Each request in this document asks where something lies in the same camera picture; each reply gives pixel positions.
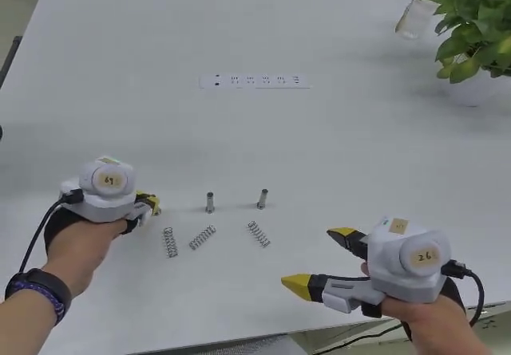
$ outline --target plastic bottle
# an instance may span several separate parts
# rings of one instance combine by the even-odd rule
[[[430,0],[412,0],[396,24],[395,32],[408,40],[420,38],[437,8],[438,4]]]

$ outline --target coil spring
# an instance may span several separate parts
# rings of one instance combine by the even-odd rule
[[[213,225],[209,225],[204,230],[202,230],[192,241],[188,244],[192,250],[195,250],[204,242],[206,242],[209,237],[216,233],[216,228]]]
[[[165,250],[167,251],[167,258],[173,258],[177,256],[177,245],[174,233],[171,227],[166,227],[163,230],[163,243]]]
[[[257,239],[262,247],[266,247],[271,243],[266,234],[264,234],[263,231],[259,229],[259,225],[256,223],[256,221],[251,221],[248,223],[247,229],[252,235],[254,235],[255,239]]]

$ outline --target electrical socket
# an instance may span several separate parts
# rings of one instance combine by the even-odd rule
[[[302,74],[216,73],[200,76],[202,89],[309,89]]]

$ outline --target human hand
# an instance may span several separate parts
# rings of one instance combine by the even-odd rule
[[[362,272],[369,275],[366,263]],[[472,331],[465,311],[443,295],[429,304],[387,297],[382,302],[382,314],[408,323],[419,355],[490,354]]]
[[[110,243],[126,230],[126,221],[91,223],[80,221],[62,230],[48,247],[43,270],[59,277],[73,298],[83,293],[93,272],[105,259]]]

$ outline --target metal pin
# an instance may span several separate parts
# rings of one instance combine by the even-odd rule
[[[261,191],[261,196],[259,197],[259,202],[257,203],[257,208],[259,210],[263,210],[266,207],[266,196],[268,194],[268,189],[263,189]]]
[[[213,193],[209,192],[206,195],[206,212],[208,214],[213,214],[215,211],[215,206],[213,205]]]

